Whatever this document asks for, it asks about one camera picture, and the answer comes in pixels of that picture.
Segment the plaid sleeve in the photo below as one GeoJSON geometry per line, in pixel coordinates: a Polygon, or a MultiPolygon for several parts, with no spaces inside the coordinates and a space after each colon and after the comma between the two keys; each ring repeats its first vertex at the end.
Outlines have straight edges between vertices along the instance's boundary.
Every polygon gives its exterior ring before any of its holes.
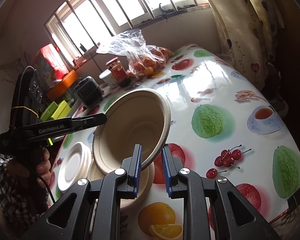
{"type": "Polygon", "coordinates": [[[41,214],[32,215],[26,199],[18,193],[18,181],[6,169],[11,159],[11,156],[0,153],[0,207],[7,222],[16,228],[28,230],[41,214]]]}

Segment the person's arm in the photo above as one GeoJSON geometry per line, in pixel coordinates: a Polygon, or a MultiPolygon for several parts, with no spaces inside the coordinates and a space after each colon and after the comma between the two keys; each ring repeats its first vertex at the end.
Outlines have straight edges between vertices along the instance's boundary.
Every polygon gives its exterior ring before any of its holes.
{"type": "MultiPolygon", "coordinates": [[[[43,152],[43,161],[37,166],[37,173],[49,184],[50,162],[47,149],[43,152]]],[[[33,216],[27,207],[27,201],[18,192],[17,177],[29,177],[29,171],[11,156],[0,153],[0,207],[6,220],[24,230],[33,225],[41,214],[33,216]]],[[[38,184],[45,188],[44,183],[38,179],[38,184]]]]}

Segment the human hand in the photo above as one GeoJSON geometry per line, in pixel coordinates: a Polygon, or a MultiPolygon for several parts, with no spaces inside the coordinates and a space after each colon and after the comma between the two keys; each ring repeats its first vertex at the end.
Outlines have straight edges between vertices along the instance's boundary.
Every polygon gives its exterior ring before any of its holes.
{"type": "MultiPolygon", "coordinates": [[[[47,182],[48,185],[50,183],[51,177],[51,173],[49,171],[51,167],[49,157],[49,151],[47,149],[44,149],[42,153],[43,161],[39,163],[36,168],[36,172],[47,182]]],[[[18,163],[15,159],[9,160],[6,168],[9,174],[13,177],[20,176],[28,178],[30,176],[29,170],[22,164],[18,163]]],[[[46,188],[41,179],[37,178],[37,182],[40,187],[46,188]]]]}

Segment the glass jar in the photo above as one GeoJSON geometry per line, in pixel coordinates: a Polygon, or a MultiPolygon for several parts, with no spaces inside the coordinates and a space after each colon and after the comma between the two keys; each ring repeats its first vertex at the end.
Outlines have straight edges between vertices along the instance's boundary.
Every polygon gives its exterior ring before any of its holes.
{"type": "Polygon", "coordinates": [[[120,87],[125,87],[130,84],[131,78],[127,75],[118,57],[108,61],[106,67],[111,71],[120,87]]]}

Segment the silver bolt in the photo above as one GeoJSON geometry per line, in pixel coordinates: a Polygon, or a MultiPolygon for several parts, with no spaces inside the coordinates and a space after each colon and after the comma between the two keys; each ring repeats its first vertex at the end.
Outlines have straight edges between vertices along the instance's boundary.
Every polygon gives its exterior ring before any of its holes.
{"type": "Polygon", "coordinates": [[[217,178],[217,181],[221,184],[226,184],[228,180],[226,177],[220,176],[217,178]]]}
{"type": "Polygon", "coordinates": [[[121,169],[121,168],[116,169],[116,170],[114,171],[114,173],[117,174],[117,175],[123,175],[125,172],[126,172],[126,171],[125,171],[124,169],[121,169]]]}
{"type": "Polygon", "coordinates": [[[88,183],[88,180],[87,179],[79,179],[78,180],[78,185],[79,186],[84,186],[88,183]]]}
{"type": "Polygon", "coordinates": [[[188,169],[188,168],[182,168],[181,170],[180,170],[180,173],[182,173],[182,174],[189,174],[190,173],[190,170],[188,169]]]}

